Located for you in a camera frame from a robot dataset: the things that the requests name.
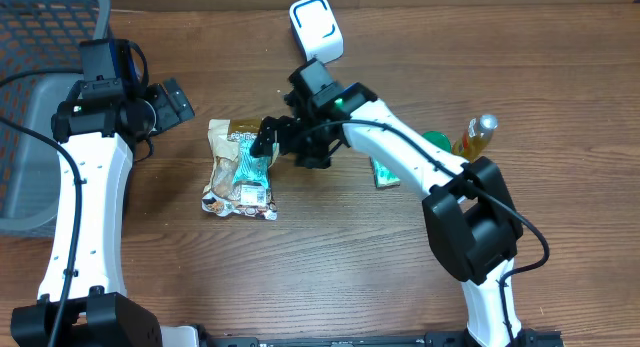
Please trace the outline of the teal snack bar wrapper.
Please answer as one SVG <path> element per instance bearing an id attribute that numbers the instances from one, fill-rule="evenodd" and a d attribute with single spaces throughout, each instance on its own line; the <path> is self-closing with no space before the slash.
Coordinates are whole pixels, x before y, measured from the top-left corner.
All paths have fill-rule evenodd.
<path id="1" fill-rule="evenodd" d="M 247 137 L 239 141 L 238 167 L 233 183 L 261 185 L 265 189 L 269 189 L 268 169 L 272 164 L 272 157 L 253 157 L 250 148 L 254 140 L 254 137 Z"/>

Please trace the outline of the teal tissue pack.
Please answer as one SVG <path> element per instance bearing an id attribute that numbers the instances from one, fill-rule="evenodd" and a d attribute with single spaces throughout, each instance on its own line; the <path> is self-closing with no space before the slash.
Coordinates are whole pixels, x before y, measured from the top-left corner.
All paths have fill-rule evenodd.
<path id="1" fill-rule="evenodd" d="M 400 179 L 388 168 L 386 168 L 374 158 L 371 158 L 370 161 L 374 176 L 374 183 L 377 189 L 384 189 L 400 185 Z"/>

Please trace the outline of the brown Pantree snack pouch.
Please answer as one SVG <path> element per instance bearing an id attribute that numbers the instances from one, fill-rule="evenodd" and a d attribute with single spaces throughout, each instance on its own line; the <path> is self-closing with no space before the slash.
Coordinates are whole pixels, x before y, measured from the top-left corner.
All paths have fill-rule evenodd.
<path id="1" fill-rule="evenodd" d="M 213 170 L 204 187 L 202 209 L 219 217 L 231 214 L 275 220 L 275 204 L 271 183 L 261 185 L 233 183 L 238 167 L 239 141 L 256 138 L 260 127 L 258 119 L 212 119 L 208 124 L 208 140 L 213 156 Z"/>

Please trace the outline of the green lidded cup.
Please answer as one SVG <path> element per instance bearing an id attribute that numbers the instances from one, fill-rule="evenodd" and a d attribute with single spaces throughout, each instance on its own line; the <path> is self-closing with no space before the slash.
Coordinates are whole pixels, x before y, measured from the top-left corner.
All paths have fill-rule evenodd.
<path id="1" fill-rule="evenodd" d="M 446 151 L 451 151 L 451 143 L 449 138 L 439 131 L 428 131 L 422 134 L 422 137 L 436 147 Z"/>

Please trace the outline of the yellow oil bottle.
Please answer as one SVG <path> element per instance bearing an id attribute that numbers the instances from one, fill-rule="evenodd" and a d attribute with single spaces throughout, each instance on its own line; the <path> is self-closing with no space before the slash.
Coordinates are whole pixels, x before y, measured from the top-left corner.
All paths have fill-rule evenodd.
<path id="1" fill-rule="evenodd" d="M 498 119 L 494 115 L 474 117 L 462 136 L 453 144 L 451 153 L 474 162 L 489 145 L 498 125 Z"/>

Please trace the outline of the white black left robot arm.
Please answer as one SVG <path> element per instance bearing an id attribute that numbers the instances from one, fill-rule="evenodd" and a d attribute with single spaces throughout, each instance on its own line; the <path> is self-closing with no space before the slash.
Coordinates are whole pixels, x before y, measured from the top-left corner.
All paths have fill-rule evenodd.
<path id="1" fill-rule="evenodd" d="M 194 326 L 167 327 L 130 300 L 121 265 L 124 199 L 152 105 L 118 79 L 65 86 L 52 118 L 60 194 L 51 258 L 35 304 L 13 310 L 20 346 L 203 346 Z"/>

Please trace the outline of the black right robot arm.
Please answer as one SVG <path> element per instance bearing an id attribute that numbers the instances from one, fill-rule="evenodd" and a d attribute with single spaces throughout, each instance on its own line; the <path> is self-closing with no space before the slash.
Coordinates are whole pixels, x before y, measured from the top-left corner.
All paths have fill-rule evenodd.
<path id="1" fill-rule="evenodd" d="M 303 167 L 326 168 L 345 145 L 381 162 L 422 201 L 431 251 L 462 284 L 468 338 L 479 346 L 517 345 L 522 326 L 508 274 L 522 225 L 497 166 L 434 146 L 360 83 L 297 87 L 284 100 L 292 116 L 264 118 L 251 155 L 293 153 Z"/>

